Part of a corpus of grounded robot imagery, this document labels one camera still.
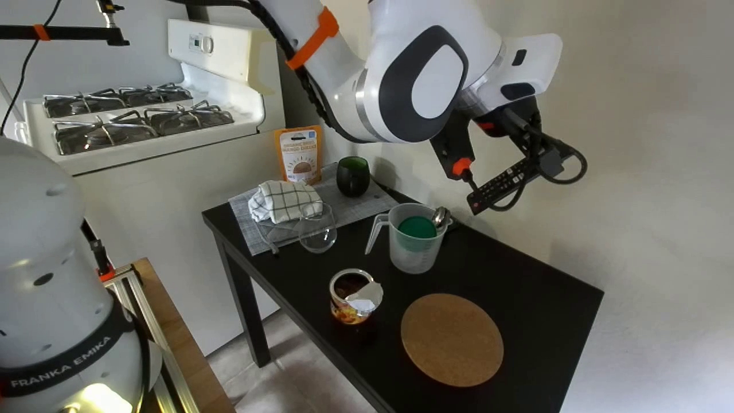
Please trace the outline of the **grey placemat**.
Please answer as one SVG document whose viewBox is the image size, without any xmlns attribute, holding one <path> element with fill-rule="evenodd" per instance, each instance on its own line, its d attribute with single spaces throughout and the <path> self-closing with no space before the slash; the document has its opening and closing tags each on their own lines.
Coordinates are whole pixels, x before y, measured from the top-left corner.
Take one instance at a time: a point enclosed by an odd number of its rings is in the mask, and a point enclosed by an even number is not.
<svg viewBox="0 0 734 413">
<path fill-rule="evenodd" d="M 362 219 L 367 219 L 367 217 L 378 213 L 386 212 L 397 204 L 374 181 L 370 181 L 369 189 L 367 189 L 364 195 L 359 198 L 348 198 L 338 190 L 336 176 L 337 165 L 333 163 L 322 169 L 322 179 L 319 183 L 311 186 L 319 193 L 323 203 L 329 204 L 332 207 L 337 228 Z M 257 186 L 252 188 L 252 190 L 229 199 L 229 206 L 235 215 L 247 248 L 249 248 L 250 254 L 252 255 L 270 252 L 267 243 L 262 240 L 257 232 L 255 225 L 257 222 L 251 219 L 248 209 L 248 201 L 254 195 Z M 295 241 L 297 240 L 286 241 L 286 245 Z"/>
</svg>

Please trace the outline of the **green ball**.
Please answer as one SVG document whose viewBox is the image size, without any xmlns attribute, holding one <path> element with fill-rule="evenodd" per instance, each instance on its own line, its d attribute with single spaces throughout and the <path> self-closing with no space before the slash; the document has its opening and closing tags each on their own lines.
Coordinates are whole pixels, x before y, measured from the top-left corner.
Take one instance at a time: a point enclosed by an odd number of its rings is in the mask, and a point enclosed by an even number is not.
<svg viewBox="0 0 734 413">
<path fill-rule="evenodd" d="M 430 239 L 438 234 L 432 220 L 420 215 L 412 215 L 402 220 L 397 229 L 404 235 L 417 239 Z"/>
</svg>

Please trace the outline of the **stove burner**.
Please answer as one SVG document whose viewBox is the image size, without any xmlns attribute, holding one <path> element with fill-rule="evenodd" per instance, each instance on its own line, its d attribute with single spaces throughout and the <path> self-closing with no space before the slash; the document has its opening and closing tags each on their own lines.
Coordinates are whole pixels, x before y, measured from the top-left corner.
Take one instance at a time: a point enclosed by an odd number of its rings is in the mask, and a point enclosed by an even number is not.
<svg viewBox="0 0 734 413">
<path fill-rule="evenodd" d="M 123 97 L 114 89 L 81 93 L 75 95 L 45 95 L 45 114 L 48 118 L 62 118 L 67 116 L 93 114 L 127 107 Z"/>
<path fill-rule="evenodd" d="M 120 87 L 118 94 L 128 107 L 142 107 L 193 99 L 188 89 L 173 82 L 156 87 L 151 85 L 145 87 Z"/>
<path fill-rule="evenodd" d="M 159 138 L 160 133 L 136 110 L 107 120 L 58 120 L 53 122 L 53 138 L 63 156 L 112 148 Z"/>
<path fill-rule="evenodd" d="M 234 123 L 230 112 L 201 101 L 191 107 L 177 104 L 174 109 L 153 107 L 143 112 L 147 123 L 160 136 L 190 133 Z"/>
</svg>

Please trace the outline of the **white checked cloth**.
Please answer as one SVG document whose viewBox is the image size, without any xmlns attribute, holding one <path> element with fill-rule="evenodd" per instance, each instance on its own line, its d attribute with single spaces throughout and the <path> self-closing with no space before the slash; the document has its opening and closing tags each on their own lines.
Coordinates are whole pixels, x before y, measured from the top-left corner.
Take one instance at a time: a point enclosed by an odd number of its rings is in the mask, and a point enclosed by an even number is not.
<svg viewBox="0 0 734 413">
<path fill-rule="evenodd" d="M 265 181 L 247 202 L 255 222 L 273 224 L 309 219 L 323 212 L 323 201 L 315 189 L 302 182 Z"/>
</svg>

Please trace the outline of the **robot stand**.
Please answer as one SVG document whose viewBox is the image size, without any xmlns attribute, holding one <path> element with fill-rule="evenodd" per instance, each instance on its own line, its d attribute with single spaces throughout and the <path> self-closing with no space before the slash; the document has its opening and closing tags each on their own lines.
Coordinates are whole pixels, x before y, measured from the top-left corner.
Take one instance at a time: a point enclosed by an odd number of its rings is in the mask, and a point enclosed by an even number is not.
<svg viewBox="0 0 734 413">
<path fill-rule="evenodd" d="M 160 374 L 134 413 L 236 413 L 149 259 L 118 267 L 102 280 L 162 356 Z"/>
</svg>

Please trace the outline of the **open glass jar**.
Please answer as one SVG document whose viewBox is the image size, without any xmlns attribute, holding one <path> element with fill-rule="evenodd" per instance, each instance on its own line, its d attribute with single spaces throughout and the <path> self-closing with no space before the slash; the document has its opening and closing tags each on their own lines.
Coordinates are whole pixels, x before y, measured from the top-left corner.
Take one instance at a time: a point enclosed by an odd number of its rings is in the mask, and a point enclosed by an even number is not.
<svg viewBox="0 0 734 413">
<path fill-rule="evenodd" d="M 367 321 L 384 298 L 382 285 L 365 270 L 348 268 L 333 275 L 329 284 L 330 310 L 337 321 L 357 326 Z"/>
</svg>

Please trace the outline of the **clear plastic measuring jug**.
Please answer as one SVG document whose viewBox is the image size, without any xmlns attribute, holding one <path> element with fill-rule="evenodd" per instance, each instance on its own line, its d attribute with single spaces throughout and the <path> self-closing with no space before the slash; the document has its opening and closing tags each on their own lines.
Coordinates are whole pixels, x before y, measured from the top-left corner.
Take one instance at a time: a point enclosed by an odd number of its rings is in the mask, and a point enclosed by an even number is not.
<svg viewBox="0 0 734 413">
<path fill-rule="evenodd" d="M 388 229 L 389 257 L 393 265 L 405 274 L 424 274 L 435 264 L 447 227 L 438 230 L 436 237 L 417 239 L 408 237 L 397 229 L 399 223 L 411 217 L 420 215 L 430 219 L 435 209 L 419 203 L 403 203 L 394 206 L 386 213 L 374 217 L 369 240 L 365 246 L 368 255 L 374 248 L 378 235 L 383 228 Z"/>
</svg>

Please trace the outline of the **clear glass cup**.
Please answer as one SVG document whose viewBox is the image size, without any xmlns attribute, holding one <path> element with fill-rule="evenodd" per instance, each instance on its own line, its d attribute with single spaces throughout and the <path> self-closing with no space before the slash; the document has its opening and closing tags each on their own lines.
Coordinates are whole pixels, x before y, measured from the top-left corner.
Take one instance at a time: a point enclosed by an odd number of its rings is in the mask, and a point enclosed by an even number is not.
<svg viewBox="0 0 734 413">
<path fill-rule="evenodd" d="M 267 243 L 270 251 L 278 255 L 280 246 L 286 241 L 297 240 L 313 254 L 322 254 L 330 249 L 337 239 L 337 227 L 332 207 L 319 202 L 299 207 L 301 217 L 297 220 L 272 223 L 270 220 L 255 223 L 257 232 Z"/>
</svg>

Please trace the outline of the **round cork mat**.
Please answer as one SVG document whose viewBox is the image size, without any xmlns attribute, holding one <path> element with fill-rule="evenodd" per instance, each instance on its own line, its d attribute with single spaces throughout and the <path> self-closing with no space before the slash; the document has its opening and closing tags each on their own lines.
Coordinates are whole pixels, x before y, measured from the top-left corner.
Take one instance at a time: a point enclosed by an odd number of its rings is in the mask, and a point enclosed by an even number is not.
<svg viewBox="0 0 734 413">
<path fill-rule="evenodd" d="M 402 316 L 400 335 L 412 363 L 447 386 L 479 386 L 502 366 L 498 326 L 484 309 L 458 295 L 435 293 L 412 302 Z"/>
</svg>

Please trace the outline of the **black remote control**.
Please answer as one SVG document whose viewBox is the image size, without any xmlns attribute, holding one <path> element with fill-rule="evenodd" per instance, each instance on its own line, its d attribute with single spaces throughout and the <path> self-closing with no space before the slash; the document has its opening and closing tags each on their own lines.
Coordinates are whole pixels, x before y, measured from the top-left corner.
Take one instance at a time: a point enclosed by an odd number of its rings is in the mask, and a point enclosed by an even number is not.
<svg viewBox="0 0 734 413">
<path fill-rule="evenodd" d="M 473 215 L 485 210 L 509 211 L 521 198 L 525 186 L 539 175 L 539 161 L 523 158 L 482 186 L 470 181 L 472 191 L 467 195 L 470 211 Z"/>
</svg>

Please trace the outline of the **black cup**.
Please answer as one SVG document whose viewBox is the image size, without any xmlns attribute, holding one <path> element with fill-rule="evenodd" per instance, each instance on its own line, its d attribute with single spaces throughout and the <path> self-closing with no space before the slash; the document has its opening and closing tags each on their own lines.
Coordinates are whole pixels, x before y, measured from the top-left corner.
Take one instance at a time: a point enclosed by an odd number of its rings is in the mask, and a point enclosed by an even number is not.
<svg viewBox="0 0 734 413">
<path fill-rule="evenodd" d="M 338 162 L 336 182 L 344 196 L 359 198 L 370 186 L 369 163 L 358 156 L 343 157 Z"/>
</svg>

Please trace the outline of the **white gas stove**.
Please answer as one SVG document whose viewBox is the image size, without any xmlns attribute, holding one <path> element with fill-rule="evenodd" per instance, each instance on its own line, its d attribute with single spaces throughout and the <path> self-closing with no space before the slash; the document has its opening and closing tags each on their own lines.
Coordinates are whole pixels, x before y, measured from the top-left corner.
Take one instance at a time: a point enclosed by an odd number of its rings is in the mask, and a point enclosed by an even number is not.
<svg viewBox="0 0 734 413">
<path fill-rule="evenodd" d="M 47 70 L 52 78 L 22 102 L 13 138 L 52 158 L 81 186 L 85 220 L 113 264 L 147 257 L 197 345 L 210 354 L 243 331 L 235 301 L 202 212 L 280 178 L 274 131 L 284 128 L 278 48 L 261 28 L 170 19 L 168 39 L 154 29 L 158 54 L 114 58 L 112 78 L 89 85 L 99 67 L 74 55 Z M 191 100 L 48 118 L 45 95 L 87 94 L 173 82 Z M 234 123 L 63 156 L 53 138 L 58 120 L 103 120 L 136 110 L 191 107 L 201 101 Z"/>
</svg>

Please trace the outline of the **orange food packet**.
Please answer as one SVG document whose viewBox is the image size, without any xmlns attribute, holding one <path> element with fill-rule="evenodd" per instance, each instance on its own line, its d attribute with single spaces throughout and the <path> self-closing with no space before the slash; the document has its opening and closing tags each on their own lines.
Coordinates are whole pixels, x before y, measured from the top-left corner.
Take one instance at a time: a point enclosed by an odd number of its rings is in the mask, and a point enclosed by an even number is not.
<svg viewBox="0 0 734 413">
<path fill-rule="evenodd" d="M 319 125 L 274 131 L 283 181 L 315 185 L 322 180 L 322 138 Z"/>
</svg>

